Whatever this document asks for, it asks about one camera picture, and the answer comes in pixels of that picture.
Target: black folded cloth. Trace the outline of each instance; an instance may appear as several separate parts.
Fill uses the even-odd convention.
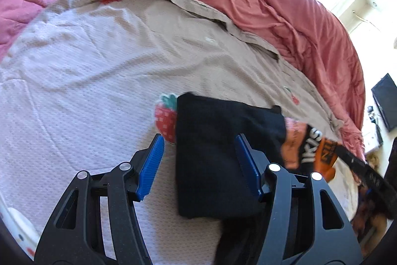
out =
[[[238,163],[234,140],[245,134],[251,147],[284,165],[284,117],[279,109],[253,107],[186,93],[178,97],[176,184],[180,215],[231,219],[260,213]]]

